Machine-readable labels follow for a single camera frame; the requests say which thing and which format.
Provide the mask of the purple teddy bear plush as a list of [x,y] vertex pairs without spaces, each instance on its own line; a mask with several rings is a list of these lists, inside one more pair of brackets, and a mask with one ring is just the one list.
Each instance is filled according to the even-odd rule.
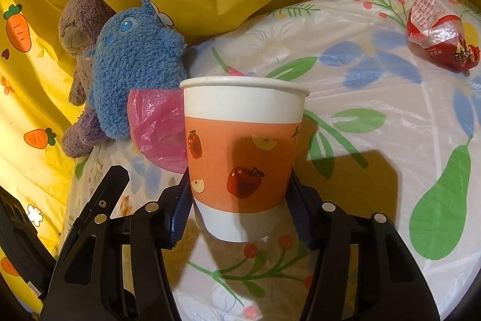
[[69,0],[58,23],[60,44],[76,60],[69,102],[84,107],[62,138],[63,152],[71,158],[86,156],[109,139],[100,127],[95,109],[87,102],[87,96],[97,38],[114,15],[115,11],[103,0]]

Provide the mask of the floral plastic-covered bed sheet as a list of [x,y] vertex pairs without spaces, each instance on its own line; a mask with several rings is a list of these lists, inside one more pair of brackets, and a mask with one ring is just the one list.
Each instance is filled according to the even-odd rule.
[[[306,86],[295,172],[347,213],[388,216],[446,317],[480,268],[480,71],[451,73],[408,47],[413,1],[310,0],[187,59],[193,76],[234,68]],[[190,220],[164,260],[185,320],[296,320],[316,254],[282,213],[253,244]]]

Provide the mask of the red snack wrapper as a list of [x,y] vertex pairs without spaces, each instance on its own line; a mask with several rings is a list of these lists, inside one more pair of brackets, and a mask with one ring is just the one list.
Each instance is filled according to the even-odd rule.
[[414,0],[405,35],[441,68],[462,73],[479,65],[479,48],[468,43],[461,18],[440,0]]

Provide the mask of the orange fruit print paper cup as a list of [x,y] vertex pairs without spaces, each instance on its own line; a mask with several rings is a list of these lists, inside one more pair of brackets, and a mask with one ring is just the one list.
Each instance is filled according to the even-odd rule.
[[180,84],[196,215],[215,238],[251,242],[282,215],[310,91],[253,76]]

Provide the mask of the pink plastic bag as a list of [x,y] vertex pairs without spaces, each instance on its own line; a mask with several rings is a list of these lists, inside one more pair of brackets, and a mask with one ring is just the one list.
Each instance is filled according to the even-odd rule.
[[182,174],[187,169],[182,91],[132,90],[127,116],[130,137],[145,158],[173,173]]

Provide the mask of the blue fuzzy monster plush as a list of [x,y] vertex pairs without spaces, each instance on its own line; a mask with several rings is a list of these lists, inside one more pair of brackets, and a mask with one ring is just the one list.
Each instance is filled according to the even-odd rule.
[[97,38],[87,102],[108,138],[130,136],[127,115],[133,90],[179,88],[188,77],[183,36],[164,25],[150,0],[111,17]]

